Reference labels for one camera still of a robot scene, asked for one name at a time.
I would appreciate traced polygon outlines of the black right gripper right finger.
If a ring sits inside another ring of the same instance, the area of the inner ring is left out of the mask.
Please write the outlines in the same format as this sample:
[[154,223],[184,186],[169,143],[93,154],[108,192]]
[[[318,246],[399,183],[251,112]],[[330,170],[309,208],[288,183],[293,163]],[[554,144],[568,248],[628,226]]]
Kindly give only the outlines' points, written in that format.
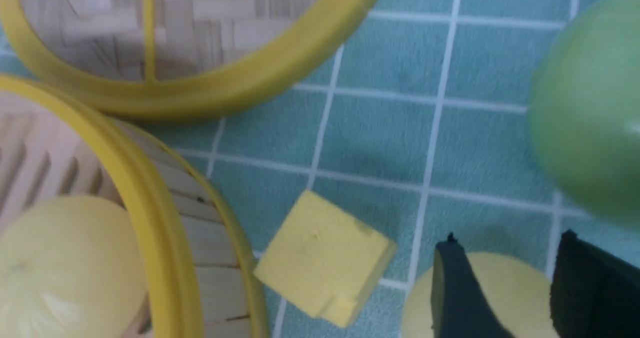
[[551,280],[550,316],[560,338],[637,338],[638,267],[565,231]]

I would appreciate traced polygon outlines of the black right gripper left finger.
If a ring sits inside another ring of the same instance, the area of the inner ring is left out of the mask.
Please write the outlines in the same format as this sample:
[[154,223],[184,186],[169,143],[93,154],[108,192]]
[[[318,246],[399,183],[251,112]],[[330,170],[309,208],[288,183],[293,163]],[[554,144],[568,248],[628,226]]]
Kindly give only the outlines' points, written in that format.
[[512,338],[490,308],[453,233],[435,245],[430,289],[435,338]]

